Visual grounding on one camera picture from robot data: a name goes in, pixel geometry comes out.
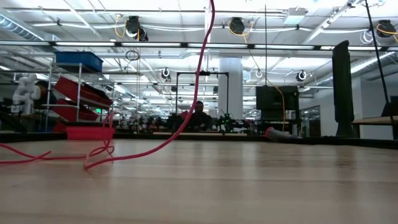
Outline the blue storage bin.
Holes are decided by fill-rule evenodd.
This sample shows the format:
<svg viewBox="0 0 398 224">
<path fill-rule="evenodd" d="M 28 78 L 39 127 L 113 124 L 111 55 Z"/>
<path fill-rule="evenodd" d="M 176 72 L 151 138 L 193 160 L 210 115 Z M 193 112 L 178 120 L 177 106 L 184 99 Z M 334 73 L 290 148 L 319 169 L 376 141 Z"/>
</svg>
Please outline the blue storage bin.
<svg viewBox="0 0 398 224">
<path fill-rule="evenodd" d="M 97 73 L 103 70 L 103 61 L 93 52 L 55 52 L 56 66 L 68 71 L 78 73 L 80 65 L 83 73 Z"/>
</svg>

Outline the red shelf bin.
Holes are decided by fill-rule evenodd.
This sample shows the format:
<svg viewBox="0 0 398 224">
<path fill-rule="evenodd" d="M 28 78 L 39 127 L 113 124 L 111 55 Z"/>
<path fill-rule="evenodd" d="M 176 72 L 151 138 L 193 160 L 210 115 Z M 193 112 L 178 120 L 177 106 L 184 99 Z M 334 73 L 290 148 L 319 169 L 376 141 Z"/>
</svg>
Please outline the red shelf bin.
<svg viewBox="0 0 398 224">
<path fill-rule="evenodd" d="M 79 120 L 85 121 L 95 121 L 98 118 L 95 112 L 83 105 L 80 105 L 79 113 L 77 113 L 77 107 L 74 102 L 61 98 L 57 100 L 56 106 L 52 110 L 69 122 L 76 121 L 76 116 L 78 116 Z"/>
<path fill-rule="evenodd" d="M 63 121 L 57 121 L 53 127 L 53 133 L 65 133 L 67 128 L 67 123 Z"/>
<path fill-rule="evenodd" d="M 81 105 L 94 106 L 100 109 L 109 109 L 113 101 L 104 91 L 98 90 L 87 83 L 74 82 L 60 77 L 54 88 L 73 102 Z"/>
</svg>

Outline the black monitor cart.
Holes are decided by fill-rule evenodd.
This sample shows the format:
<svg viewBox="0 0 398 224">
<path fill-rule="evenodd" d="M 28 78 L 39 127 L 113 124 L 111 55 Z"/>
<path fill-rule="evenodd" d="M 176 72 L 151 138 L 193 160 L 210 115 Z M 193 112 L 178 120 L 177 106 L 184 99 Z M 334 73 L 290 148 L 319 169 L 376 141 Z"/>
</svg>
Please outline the black monitor cart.
<svg viewBox="0 0 398 224">
<path fill-rule="evenodd" d="M 268 128 L 274 128 L 287 134 L 298 136 L 300 134 L 301 123 L 293 119 L 274 120 L 274 119 L 257 119 L 253 121 L 252 130 L 254 134 L 264 136 Z"/>
</svg>

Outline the long ceiling light bar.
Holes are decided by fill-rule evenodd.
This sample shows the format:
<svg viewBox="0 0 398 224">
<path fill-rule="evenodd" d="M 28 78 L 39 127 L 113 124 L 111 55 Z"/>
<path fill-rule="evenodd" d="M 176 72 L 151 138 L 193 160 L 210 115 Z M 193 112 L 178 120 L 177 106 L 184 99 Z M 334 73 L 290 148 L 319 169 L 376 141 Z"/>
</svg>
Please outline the long ceiling light bar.
<svg viewBox="0 0 398 224">
<path fill-rule="evenodd" d="M 202 48 L 201 43 L 188 42 L 67 42 L 67 41 L 22 41 L 0 40 L 0 45 L 34 47 L 148 47 L 148 48 Z M 250 50 L 314 50 L 331 51 L 334 45 L 275 45 L 275 44 L 217 44 L 207 43 L 206 49 L 250 49 Z"/>
</svg>

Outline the glass door cabinet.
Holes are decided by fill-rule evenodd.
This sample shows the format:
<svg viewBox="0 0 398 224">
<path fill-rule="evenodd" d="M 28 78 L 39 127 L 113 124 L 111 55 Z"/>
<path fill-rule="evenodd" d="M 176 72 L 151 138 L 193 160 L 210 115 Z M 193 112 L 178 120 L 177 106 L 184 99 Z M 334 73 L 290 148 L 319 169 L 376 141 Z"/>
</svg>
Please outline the glass door cabinet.
<svg viewBox="0 0 398 224">
<path fill-rule="evenodd" d="M 302 136 L 317 138 L 321 136 L 320 107 L 313 106 L 300 110 Z"/>
</svg>

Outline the thin black slanted pole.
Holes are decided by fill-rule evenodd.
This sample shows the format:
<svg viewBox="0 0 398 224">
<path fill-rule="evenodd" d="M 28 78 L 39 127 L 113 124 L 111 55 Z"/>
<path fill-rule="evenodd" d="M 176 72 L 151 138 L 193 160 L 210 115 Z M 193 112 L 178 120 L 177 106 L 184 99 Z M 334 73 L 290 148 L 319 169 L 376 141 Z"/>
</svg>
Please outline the thin black slanted pole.
<svg viewBox="0 0 398 224">
<path fill-rule="evenodd" d="M 373 22 L 372 22 L 370 10 L 369 10 L 368 0 L 364 0 L 364 2 L 365 2 L 365 8 L 366 8 L 368 21 L 369 21 L 369 26 L 370 26 L 370 30 L 371 30 L 371 35 L 372 35 L 372 38 L 373 38 L 373 45 L 374 45 L 374 48 L 375 48 L 377 65 L 378 65 L 379 74 L 380 74 L 380 78 L 381 78 L 381 82 L 382 82 L 382 89 L 383 89 L 384 99 L 385 99 L 386 103 L 389 103 L 389 97 L 388 97 L 388 93 L 387 93 L 387 86 L 386 86 L 386 82 L 385 82 L 385 78 L 384 78 L 384 73 L 383 73 L 383 70 L 382 70 L 381 59 L 380 59 L 380 55 L 379 55 L 378 45 L 377 45 L 377 42 L 376 42 L 376 35 L 375 35 L 374 26 L 373 26 Z"/>
</svg>

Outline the black gantry frame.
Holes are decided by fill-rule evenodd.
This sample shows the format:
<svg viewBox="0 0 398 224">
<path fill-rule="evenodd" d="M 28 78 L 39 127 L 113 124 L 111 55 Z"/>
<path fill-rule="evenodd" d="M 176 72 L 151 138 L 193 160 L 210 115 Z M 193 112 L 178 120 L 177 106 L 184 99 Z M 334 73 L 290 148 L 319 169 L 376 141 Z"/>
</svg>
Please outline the black gantry frame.
<svg viewBox="0 0 398 224">
<path fill-rule="evenodd" d="M 196 72 L 177 72 L 177 77 L 176 77 L 176 94 L 175 94 L 175 112 L 178 112 L 178 102 L 180 101 L 179 95 L 178 95 L 178 86 L 179 86 L 179 76 L 180 75 L 195 75 L 195 76 L 210 76 L 210 75 L 225 75 L 227 77 L 227 98 L 226 98 L 226 112 L 229 112 L 229 72 L 206 72 L 206 71 L 200 71 L 199 74 L 197 75 Z M 190 86 L 194 86 L 195 89 L 198 88 L 199 85 L 205 85 L 205 84 L 199 84 L 199 81 L 195 82 L 194 84 L 188 84 Z M 194 99 L 193 99 L 193 106 L 191 106 L 192 112 L 194 110 L 195 107 L 195 103 L 197 102 L 197 93 L 193 94 Z M 189 114 L 187 115 L 187 117 L 185 118 L 186 121 L 189 122 L 191 115 L 189 116 Z"/>
</svg>

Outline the grey glove with red cuff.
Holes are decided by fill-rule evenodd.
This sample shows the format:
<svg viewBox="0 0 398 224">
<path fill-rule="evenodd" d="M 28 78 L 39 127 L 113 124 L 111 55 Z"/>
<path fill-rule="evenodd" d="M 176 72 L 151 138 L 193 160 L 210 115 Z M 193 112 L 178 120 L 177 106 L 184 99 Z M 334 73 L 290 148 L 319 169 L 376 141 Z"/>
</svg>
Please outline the grey glove with red cuff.
<svg viewBox="0 0 398 224">
<path fill-rule="evenodd" d="M 282 141 L 286 139 L 300 139 L 298 136 L 294 136 L 292 134 L 287 134 L 283 131 L 279 131 L 274 129 L 273 127 L 269 127 L 265 131 L 265 137 L 272 141 Z"/>
</svg>

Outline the person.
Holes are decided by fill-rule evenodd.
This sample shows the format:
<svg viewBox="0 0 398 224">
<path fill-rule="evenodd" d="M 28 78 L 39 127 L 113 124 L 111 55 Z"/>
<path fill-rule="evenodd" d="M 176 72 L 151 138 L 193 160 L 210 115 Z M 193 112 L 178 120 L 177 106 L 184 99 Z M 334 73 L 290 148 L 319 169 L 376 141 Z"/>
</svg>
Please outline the person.
<svg viewBox="0 0 398 224">
<path fill-rule="evenodd" d="M 43 105 L 56 105 L 57 98 L 55 95 L 48 91 L 48 82 L 41 80 L 35 84 L 40 89 L 40 97 L 38 100 L 34 100 L 34 107 L 39 109 L 42 108 Z"/>
<path fill-rule="evenodd" d="M 186 130 L 193 132 L 209 131 L 212 127 L 212 117 L 204 112 L 202 101 L 195 103 L 195 110 L 187 124 Z"/>
</svg>

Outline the red plastic bin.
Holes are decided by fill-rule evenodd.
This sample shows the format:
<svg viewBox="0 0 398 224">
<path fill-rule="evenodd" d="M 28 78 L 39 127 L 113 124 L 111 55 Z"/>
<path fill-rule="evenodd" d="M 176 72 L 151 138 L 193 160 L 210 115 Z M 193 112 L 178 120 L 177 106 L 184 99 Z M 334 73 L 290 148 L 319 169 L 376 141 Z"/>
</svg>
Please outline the red plastic bin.
<svg viewBox="0 0 398 224">
<path fill-rule="evenodd" d="M 67 123 L 66 133 L 68 140 L 111 140 L 115 128 L 102 123 Z"/>
</svg>

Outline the white building pillar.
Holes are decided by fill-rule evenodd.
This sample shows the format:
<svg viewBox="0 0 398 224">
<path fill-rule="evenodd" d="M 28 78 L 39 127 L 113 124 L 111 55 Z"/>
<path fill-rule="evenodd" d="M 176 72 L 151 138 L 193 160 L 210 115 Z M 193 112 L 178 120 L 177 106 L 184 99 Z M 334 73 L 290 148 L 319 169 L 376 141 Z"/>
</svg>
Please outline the white building pillar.
<svg viewBox="0 0 398 224">
<path fill-rule="evenodd" d="M 220 58 L 218 75 L 218 113 L 243 118 L 243 65 L 241 58 Z"/>
</svg>

